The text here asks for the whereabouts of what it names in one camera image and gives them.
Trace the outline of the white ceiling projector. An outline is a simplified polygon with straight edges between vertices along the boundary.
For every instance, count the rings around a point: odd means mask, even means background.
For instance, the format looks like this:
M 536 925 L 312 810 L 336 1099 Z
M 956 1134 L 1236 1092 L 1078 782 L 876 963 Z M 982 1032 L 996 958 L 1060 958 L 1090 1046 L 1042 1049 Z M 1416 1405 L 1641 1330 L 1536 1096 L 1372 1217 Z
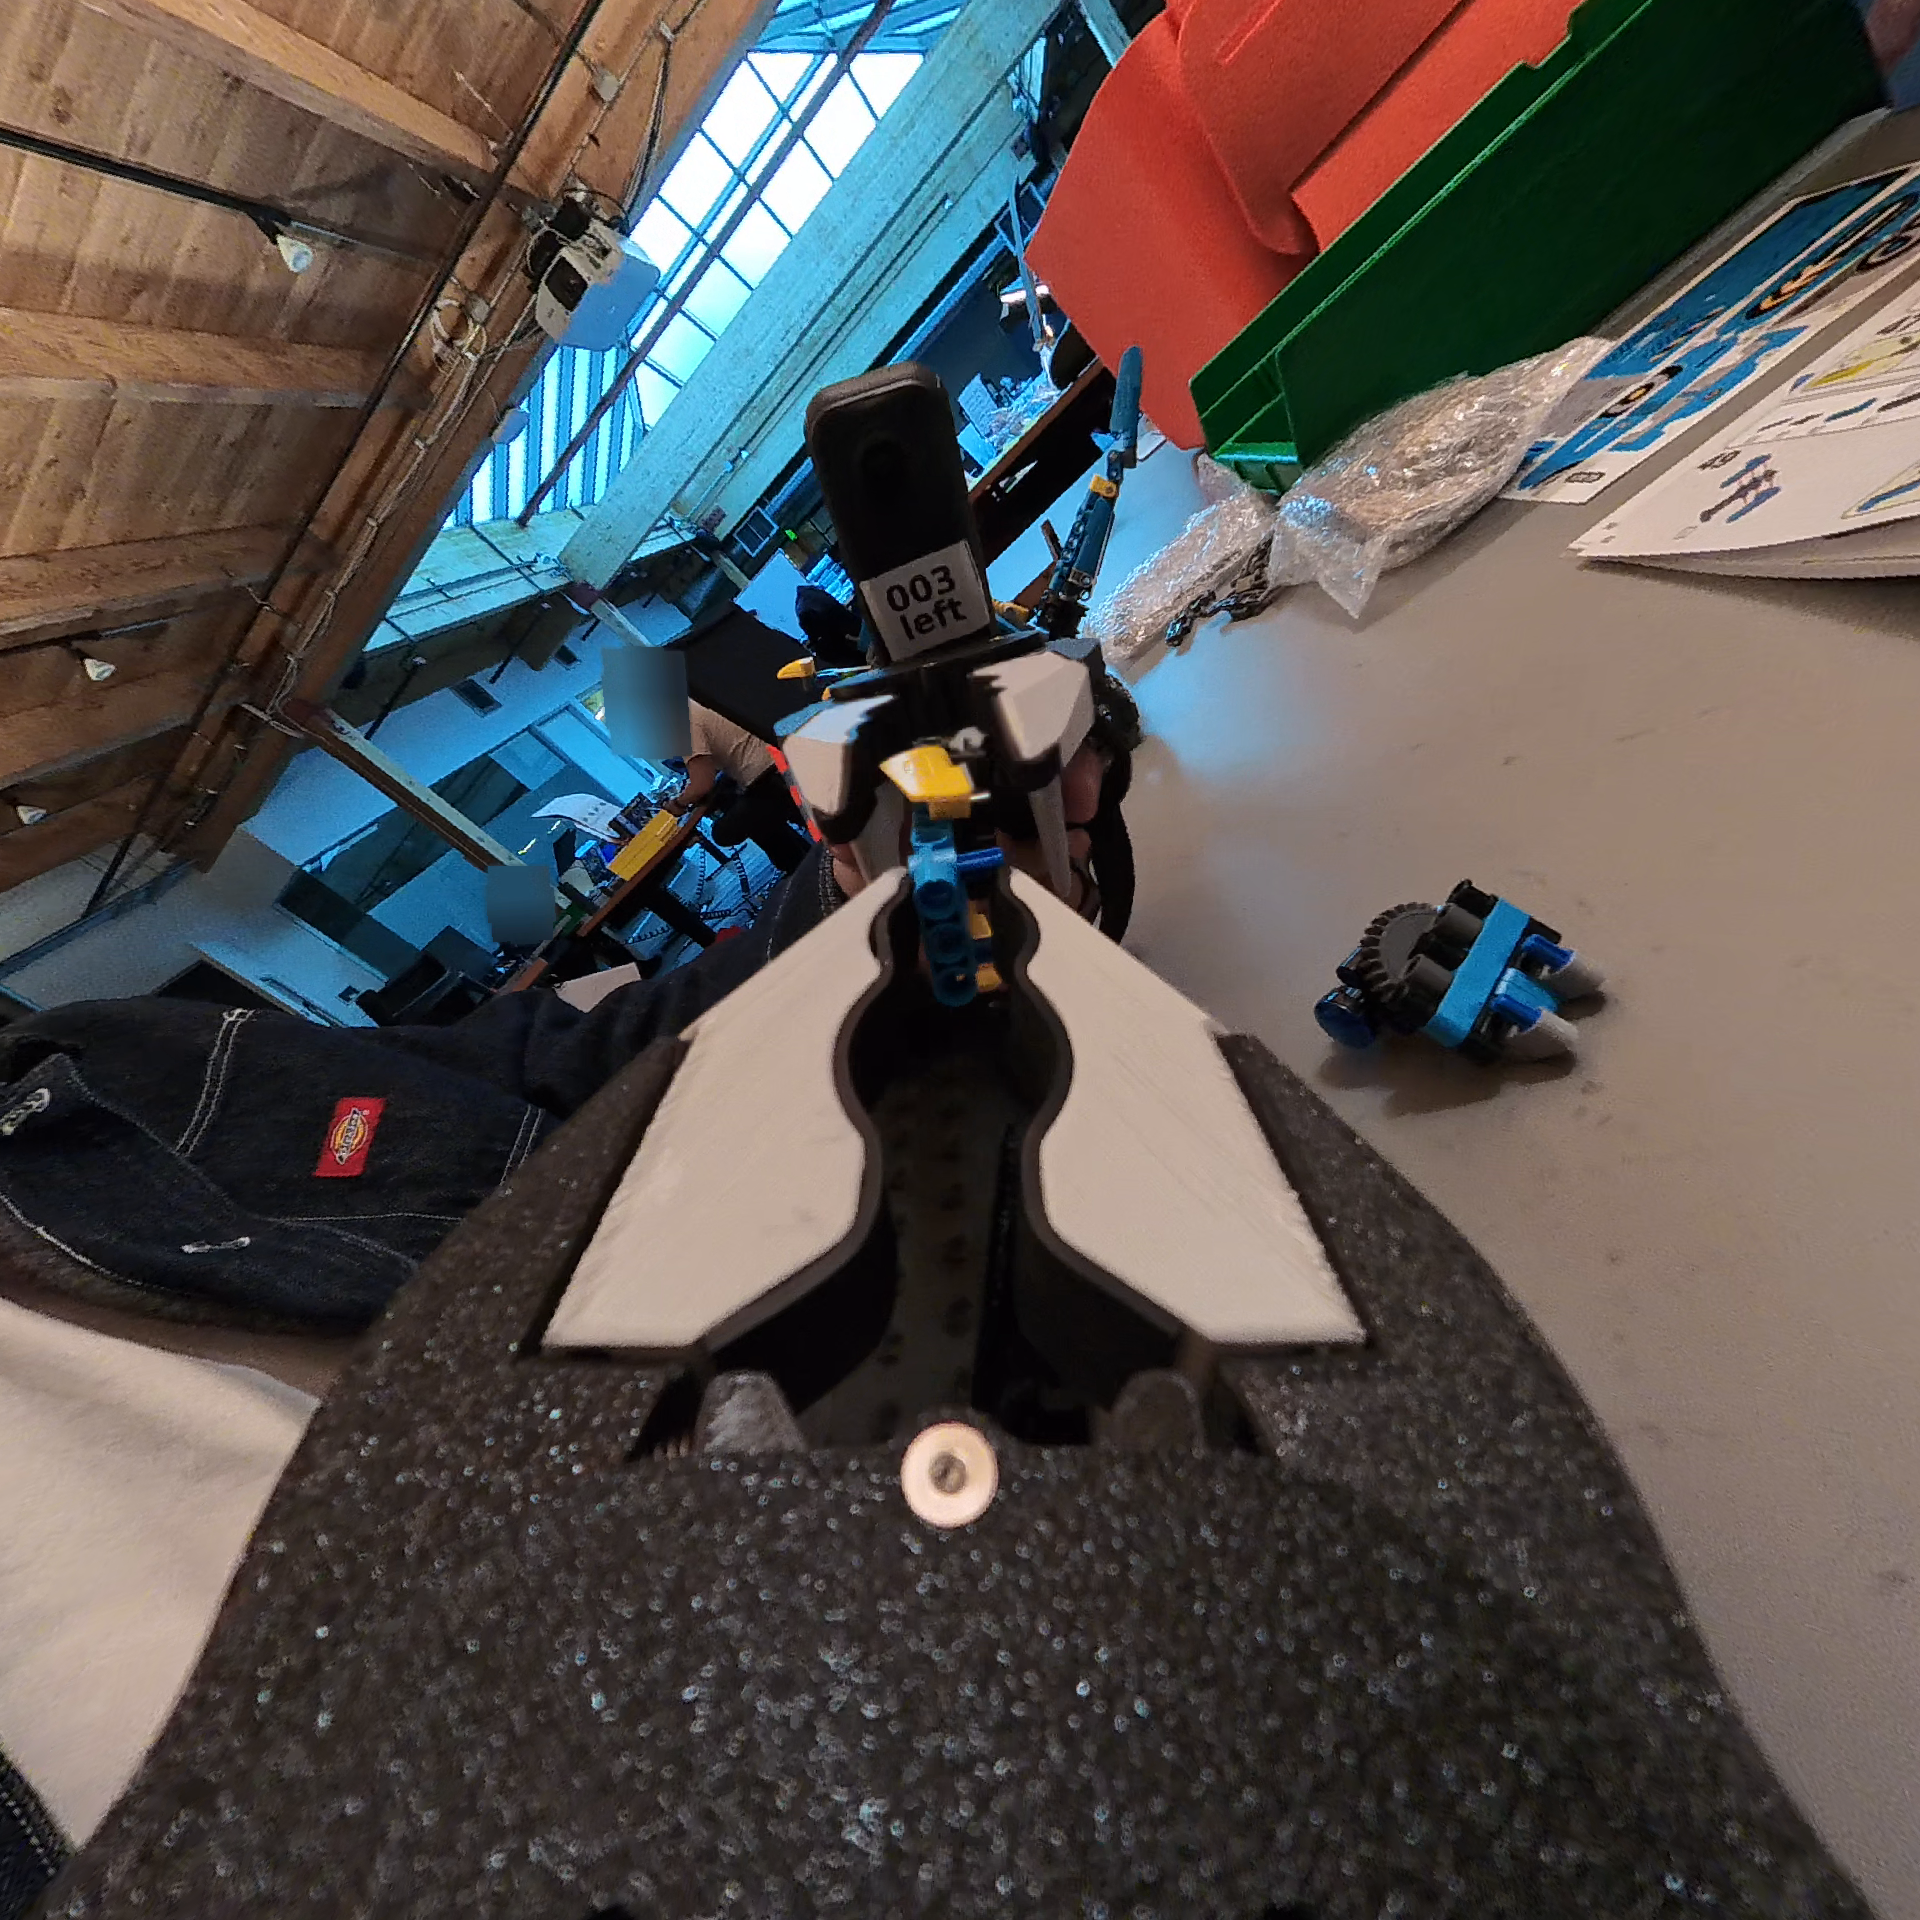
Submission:
M 527 253 L 536 322 L 559 348 L 625 348 L 662 282 L 659 265 L 586 193 L 568 195 Z

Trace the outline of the black blue domed brick assembly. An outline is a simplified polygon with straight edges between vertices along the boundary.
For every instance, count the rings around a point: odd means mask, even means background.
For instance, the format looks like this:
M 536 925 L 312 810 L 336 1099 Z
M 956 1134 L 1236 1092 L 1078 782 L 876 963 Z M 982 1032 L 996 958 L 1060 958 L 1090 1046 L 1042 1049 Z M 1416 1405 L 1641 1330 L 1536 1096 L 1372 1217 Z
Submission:
M 1312 1016 L 1346 1049 L 1420 1038 L 1480 1066 L 1536 1066 L 1576 1053 L 1566 1009 L 1602 985 L 1554 929 L 1463 881 L 1441 904 L 1376 914 Z

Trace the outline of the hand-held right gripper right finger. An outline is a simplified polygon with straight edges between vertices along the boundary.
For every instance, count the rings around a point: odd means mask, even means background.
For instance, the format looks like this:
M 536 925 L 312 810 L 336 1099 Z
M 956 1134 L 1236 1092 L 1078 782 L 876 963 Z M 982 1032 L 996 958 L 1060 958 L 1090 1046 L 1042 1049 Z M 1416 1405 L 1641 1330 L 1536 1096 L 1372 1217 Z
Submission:
M 1355 1345 L 1362 1322 L 1236 1082 L 1224 1028 L 1016 873 L 1018 981 L 1063 1046 L 1038 1131 L 1040 1225 L 1166 1328 L 1226 1354 Z

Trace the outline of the wooden table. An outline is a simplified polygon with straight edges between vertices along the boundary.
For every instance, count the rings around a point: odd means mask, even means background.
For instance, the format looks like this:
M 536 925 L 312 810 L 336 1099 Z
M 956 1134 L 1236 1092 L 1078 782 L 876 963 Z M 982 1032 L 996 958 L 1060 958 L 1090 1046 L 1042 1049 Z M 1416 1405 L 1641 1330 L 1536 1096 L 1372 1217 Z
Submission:
M 699 949 L 714 946 L 716 931 L 670 890 L 681 857 L 699 838 L 699 828 L 699 810 L 676 814 L 664 806 L 616 853 L 611 890 L 568 937 L 586 945 L 616 940 L 623 929 L 643 917 L 655 917 L 681 940 Z

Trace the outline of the person's left forearm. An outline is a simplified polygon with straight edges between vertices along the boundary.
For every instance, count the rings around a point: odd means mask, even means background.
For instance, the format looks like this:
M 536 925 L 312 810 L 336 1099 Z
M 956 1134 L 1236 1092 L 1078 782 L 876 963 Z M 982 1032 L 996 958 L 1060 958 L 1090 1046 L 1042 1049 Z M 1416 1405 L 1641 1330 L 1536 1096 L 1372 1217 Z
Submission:
M 681 1038 L 697 1018 L 766 971 L 849 899 L 832 853 L 812 849 L 756 922 L 684 966 L 616 990 L 590 1011 L 559 994 L 514 994 L 487 1009 L 508 1043 L 508 1088 L 568 1117 L 644 1049 Z

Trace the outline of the open instruction booklet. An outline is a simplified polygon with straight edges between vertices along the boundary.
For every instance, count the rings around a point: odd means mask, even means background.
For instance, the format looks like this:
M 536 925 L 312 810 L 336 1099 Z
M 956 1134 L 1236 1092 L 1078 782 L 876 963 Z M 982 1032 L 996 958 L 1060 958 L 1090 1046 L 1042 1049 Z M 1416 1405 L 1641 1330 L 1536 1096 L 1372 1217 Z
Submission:
M 1916 285 L 1889 294 L 1570 553 L 1738 578 L 1913 578 Z

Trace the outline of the grey desk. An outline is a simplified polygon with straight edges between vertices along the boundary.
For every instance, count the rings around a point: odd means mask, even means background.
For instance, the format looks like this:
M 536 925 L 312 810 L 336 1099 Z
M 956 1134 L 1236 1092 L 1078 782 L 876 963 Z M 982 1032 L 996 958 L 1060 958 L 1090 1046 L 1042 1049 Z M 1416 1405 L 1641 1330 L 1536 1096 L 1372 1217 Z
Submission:
M 1916 1915 L 1916 587 L 1583 566 L 1497 504 L 1138 685 L 1130 946 L 1480 1246 L 1614 1435 L 1775 1768 Z M 1330 1049 L 1474 878 L 1595 958 L 1570 1073 Z

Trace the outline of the yellow blue brick assembly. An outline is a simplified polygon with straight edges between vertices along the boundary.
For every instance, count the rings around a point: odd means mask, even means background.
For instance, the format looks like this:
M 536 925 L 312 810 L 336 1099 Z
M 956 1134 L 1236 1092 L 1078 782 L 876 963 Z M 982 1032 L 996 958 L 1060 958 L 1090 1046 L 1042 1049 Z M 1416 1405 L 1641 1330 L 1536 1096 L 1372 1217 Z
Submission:
M 920 946 L 934 997 L 947 1009 L 1002 985 L 991 890 L 1004 859 L 991 801 L 977 794 L 972 773 L 983 741 L 977 730 L 953 742 L 928 739 L 880 765 L 908 805 L 905 867 Z

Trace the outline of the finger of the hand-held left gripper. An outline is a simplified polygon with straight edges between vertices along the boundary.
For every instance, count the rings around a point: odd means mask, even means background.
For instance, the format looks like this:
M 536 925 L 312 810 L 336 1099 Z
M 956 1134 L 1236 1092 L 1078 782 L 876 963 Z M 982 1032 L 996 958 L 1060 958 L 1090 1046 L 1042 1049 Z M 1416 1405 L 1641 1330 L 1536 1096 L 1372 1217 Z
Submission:
M 854 851 L 890 849 L 890 784 L 880 773 L 880 732 L 863 746 L 859 732 L 884 705 L 819 705 L 784 733 L 786 765 L 808 816 L 826 843 Z
M 1065 769 L 1089 739 L 1089 668 L 1067 656 L 994 661 L 993 726 L 1009 765 Z

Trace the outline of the blue sticker sheet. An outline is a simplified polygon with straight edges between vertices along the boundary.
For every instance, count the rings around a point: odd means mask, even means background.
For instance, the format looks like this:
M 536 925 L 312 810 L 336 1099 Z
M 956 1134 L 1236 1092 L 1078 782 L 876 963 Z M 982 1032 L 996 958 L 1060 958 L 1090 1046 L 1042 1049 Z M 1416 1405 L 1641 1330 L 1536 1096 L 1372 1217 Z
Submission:
M 1918 169 L 1792 200 L 1632 326 L 1507 489 L 1583 506 L 1882 290 L 1918 245 Z

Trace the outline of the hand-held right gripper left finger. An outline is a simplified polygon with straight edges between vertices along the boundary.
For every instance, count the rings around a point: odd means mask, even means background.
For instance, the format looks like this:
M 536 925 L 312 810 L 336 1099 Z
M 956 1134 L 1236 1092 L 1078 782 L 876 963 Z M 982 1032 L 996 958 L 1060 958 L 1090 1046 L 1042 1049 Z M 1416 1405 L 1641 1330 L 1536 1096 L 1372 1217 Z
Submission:
M 894 979 L 905 891 L 878 876 L 688 1028 L 548 1352 L 718 1360 L 859 1250 L 880 1176 L 851 1035 Z

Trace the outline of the white garment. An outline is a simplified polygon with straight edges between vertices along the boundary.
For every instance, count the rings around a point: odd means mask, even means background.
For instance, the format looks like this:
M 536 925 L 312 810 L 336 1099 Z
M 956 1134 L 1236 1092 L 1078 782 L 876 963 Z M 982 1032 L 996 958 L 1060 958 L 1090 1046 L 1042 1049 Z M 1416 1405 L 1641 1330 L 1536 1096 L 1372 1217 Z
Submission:
M 348 1336 L 3 1305 L 3 1739 L 82 1845 L 203 1653 Z

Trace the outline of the green plastic bin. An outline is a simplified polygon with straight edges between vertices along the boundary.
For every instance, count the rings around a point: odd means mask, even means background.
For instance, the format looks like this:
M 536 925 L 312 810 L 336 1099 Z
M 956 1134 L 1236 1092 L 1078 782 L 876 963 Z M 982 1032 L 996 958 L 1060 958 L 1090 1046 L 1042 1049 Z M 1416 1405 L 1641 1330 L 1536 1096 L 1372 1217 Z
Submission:
M 1564 345 L 1882 108 L 1848 3 L 1588 3 L 1192 379 L 1286 491 L 1368 419 Z

